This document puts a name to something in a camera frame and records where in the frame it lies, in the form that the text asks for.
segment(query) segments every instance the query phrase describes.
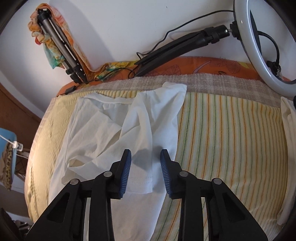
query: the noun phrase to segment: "metal rivet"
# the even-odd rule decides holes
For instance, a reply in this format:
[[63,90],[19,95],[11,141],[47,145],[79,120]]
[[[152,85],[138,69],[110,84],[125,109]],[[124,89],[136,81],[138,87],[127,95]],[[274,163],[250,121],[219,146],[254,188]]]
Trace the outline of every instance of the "metal rivet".
[[186,172],[186,171],[181,171],[179,174],[180,174],[181,177],[187,177],[188,176],[188,172]]
[[222,180],[220,178],[215,178],[214,183],[220,185],[222,183]]
[[110,171],[104,172],[104,177],[111,177],[111,176],[112,176],[112,172]]
[[76,185],[76,184],[78,184],[78,182],[79,182],[79,180],[78,179],[72,179],[71,181],[70,181],[70,184],[71,185]]

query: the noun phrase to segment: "white wall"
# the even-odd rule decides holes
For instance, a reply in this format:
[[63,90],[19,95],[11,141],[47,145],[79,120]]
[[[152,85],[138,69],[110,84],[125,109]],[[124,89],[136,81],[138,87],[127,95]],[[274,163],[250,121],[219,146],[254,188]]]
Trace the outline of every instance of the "white wall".
[[[44,112],[50,99],[71,79],[64,70],[51,69],[43,48],[34,43],[27,29],[29,16],[41,2],[29,0],[4,29],[0,36],[0,70],[16,90]],[[93,69],[96,69],[109,61],[135,60],[136,51],[151,49],[166,31],[199,15],[219,9],[232,9],[233,1],[50,0],[49,3],[62,13],[74,39],[80,44]],[[296,43],[287,28],[264,0],[252,0],[251,9],[258,29],[270,34],[279,45],[283,74],[295,79]],[[231,13],[218,13],[191,23],[170,35],[170,38],[208,26],[228,26],[232,21]],[[269,40],[263,37],[260,39],[263,57],[274,61],[274,46]],[[240,42],[232,37],[187,55],[248,61]]]

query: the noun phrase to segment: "striped bedsheet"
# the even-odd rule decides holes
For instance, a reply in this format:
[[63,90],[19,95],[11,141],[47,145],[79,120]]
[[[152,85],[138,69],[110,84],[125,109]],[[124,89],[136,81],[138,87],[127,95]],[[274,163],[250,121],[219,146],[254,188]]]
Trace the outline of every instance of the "striped bedsheet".
[[[54,99],[33,144],[25,197],[36,221],[48,203],[55,160],[77,98],[93,91]],[[135,97],[137,91],[97,91],[110,97]],[[280,109],[259,102],[207,93],[186,93],[178,114],[176,161],[198,178],[221,178],[272,240],[287,184],[287,145]],[[181,204],[165,198],[152,241],[176,240]],[[204,235],[208,240],[206,209]]]

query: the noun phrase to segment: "wooden cabinet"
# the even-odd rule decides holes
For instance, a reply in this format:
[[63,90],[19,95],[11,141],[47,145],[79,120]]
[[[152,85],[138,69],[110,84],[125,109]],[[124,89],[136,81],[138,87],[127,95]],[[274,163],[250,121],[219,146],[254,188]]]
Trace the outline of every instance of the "wooden cabinet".
[[17,141],[30,149],[41,119],[23,106],[0,84],[0,127],[17,135]]

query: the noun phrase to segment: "bed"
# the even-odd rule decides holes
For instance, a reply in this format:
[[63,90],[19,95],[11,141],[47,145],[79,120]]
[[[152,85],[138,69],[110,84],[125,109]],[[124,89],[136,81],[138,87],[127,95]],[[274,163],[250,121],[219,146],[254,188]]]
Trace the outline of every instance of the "bed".
[[[198,61],[222,63],[212,64],[214,74],[209,68],[209,73],[190,75],[181,74],[184,69],[176,64],[178,61],[184,62],[179,58],[168,63],[169,68],[176,69],[177,65],[180,69],[177,72],[165,75],[163,70],[168,66],[163,66],[156,70],[162,75],[131,80],[118,80],[114,75],[106,83],[85,86],[52,99],[35,136],[27,166],[25,198],[33,221],[48,205],[55,159],[77,99],[92,92],[113,98],[133,98],[138,91],[156,89],[169,81],[187,85],[185,101],[178,114],[176,161],[198,178],[221,178],[255,217],[269,240],[280,233],[282,227],[276,219],[287,187],[287,145],[280,95],[260,78],[247,79],[254,70],[244,63],[236,62],[241,71],[246,71],[245,79],[231,76],[234,74],[223,64],[227,62],[224,60],[192,58],[189,62],[193,65]],[[186,66],[189,67],[196,69],[199,65]],[[166,197],[151,240],[175,240],[179,216],[180,202]],[[206,215],[204,217],[207,240]]]

